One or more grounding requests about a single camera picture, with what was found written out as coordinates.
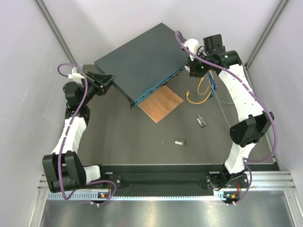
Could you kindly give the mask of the dark transceiver module pair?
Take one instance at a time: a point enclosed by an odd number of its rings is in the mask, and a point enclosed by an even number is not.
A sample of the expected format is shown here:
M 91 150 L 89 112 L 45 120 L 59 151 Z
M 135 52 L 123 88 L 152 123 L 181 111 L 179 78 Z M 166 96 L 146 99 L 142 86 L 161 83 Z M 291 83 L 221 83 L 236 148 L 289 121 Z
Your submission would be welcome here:
M 199 114 L 197 115 L 197 121 L 198 121 L 201 128 L 206 127 L 206 123 L 205 123 L 203 117 Z

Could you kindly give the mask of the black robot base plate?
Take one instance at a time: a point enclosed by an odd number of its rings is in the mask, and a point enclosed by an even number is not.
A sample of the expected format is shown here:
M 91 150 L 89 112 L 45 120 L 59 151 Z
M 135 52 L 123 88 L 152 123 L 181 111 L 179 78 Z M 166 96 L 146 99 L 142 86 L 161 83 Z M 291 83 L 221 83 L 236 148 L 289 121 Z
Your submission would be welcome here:
M 212 195 L 214 189 L 242 192 L 249 174 L 229 179 L 223 165 L 102 165 L 101 179 L 117 185 L 116 196 L 164 197 Z

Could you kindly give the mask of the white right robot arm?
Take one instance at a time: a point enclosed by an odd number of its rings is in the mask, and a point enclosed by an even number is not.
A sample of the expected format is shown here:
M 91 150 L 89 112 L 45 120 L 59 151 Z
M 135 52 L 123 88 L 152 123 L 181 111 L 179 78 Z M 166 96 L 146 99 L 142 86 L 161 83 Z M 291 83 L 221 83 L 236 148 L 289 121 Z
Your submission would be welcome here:
M 196 39 L 188 39 L 184 46 L 191 51 L 189 74 L 202 78 L 214 70 L 226 86 L 235 105 L 239 122 L 230 128 L 232 148 L 223 165 L 221 182 L 232 187 L 244 171 L 244 159 L 268 131 L 274 116 L 252 97 L 253 92 L 244 74 L 242 61 L 235 50 L 227 51 L 220 34 L 204 38 L 205 51 L 200 51 Z

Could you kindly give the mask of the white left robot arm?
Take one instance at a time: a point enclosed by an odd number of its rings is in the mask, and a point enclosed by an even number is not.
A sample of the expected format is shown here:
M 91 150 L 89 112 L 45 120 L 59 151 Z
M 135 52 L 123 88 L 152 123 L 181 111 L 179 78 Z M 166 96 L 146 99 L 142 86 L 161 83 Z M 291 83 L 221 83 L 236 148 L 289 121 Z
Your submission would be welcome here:
M 114 74 L 89 71 L 85 76 L 74 71 L 68 75 L 71 81 L 63 86 L 67 100 L 64 128 L 51 154 L 42 160 L 51 192 L 83 189 L 90 182 L 99 188 L 106 185 L 107 175 L 101 172 L 100 166 L 84 167 L 77 151 L 90 119 L 88 102 L 94 96 L 105 95 L 114 77 Z

